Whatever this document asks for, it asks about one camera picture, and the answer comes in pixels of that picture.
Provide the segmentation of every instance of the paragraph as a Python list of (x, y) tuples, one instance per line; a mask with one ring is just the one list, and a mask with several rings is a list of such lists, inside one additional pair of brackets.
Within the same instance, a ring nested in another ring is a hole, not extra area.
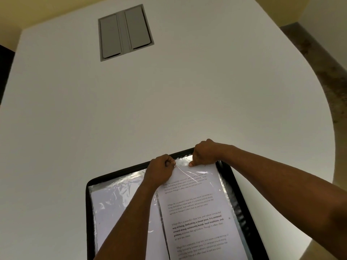
[(209, 252), (222, 249), (222, 246), (227, 244), (227, 236), (223, 234), (216, 237), (200, 240), (194, 243), (177, 246), (178, 259), (185, 259), (188, 257), (199, 256)]
[(221, 212), (206, 214), (193, 219), (172, 224), (175, 241), (190, 237), (190, 233), (222, 225), (224, 218)]
[(207, 176), (206, 175), (194, 175), (194, 176), (188, 176), (187, 178), (180, 179), (178, 181), (174, 181), (171, 183), (166, 183), (163, 185), (165, 194), (184, 190), (186, 188), (190, 188), (192, 186), (197, 186), (202, 183), (202, 181), (206, 181)]
[(172, 215), (187, 210), (199, 208), (201, 206), (206, 206), (209, 204), (210, 201), (213, 201), (212, 193), (168, 204), (168, 210), (170, 215)]

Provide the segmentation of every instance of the forearm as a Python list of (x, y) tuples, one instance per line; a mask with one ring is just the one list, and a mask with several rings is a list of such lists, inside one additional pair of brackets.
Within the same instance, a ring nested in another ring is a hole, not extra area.
[(145, 259), (148, 222), (155, 188), (141, 184), (95, 260)]
[(239, 171), (289, 221), (336, 256), (346, 241), (347, 193), (297, 168), (223, 145), (220, 159)]

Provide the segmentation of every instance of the person's left hand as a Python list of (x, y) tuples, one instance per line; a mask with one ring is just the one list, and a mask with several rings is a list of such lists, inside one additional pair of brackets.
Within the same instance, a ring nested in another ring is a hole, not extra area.
[(155, 191), (171, 177), (175, 165), (175, 160), (167, 154), (156, 157), (148, 165), (142, 183)]

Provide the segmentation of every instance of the hand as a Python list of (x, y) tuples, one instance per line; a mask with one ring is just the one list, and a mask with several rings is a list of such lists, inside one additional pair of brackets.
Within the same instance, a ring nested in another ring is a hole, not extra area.
[(167, 154), (156, 157), (148, 165), (143, 184), (155, 191), (171, 177), (175, 165), (175, 160)]
[(193, 161), (189, 163), (190, 167), (200, 164), (213, 164), (221, 159), (221, 149), (225, 144), (216, 143), (211, 139), (202, 141), (195, 145), (193, 152)]

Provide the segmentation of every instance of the table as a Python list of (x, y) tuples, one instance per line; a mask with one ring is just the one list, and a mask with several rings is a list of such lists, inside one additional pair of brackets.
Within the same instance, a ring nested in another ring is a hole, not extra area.
[[(98, 18), (143, 4), (154, 45), (100, 62)], [(0, 110), (0, 258), (85, 259), (85, 186), (206, 138), (332, 181), (314, 72), (254, 0), (106, 0), (23, 31)], [(240, 174), (270, 259), (310, 238)]]

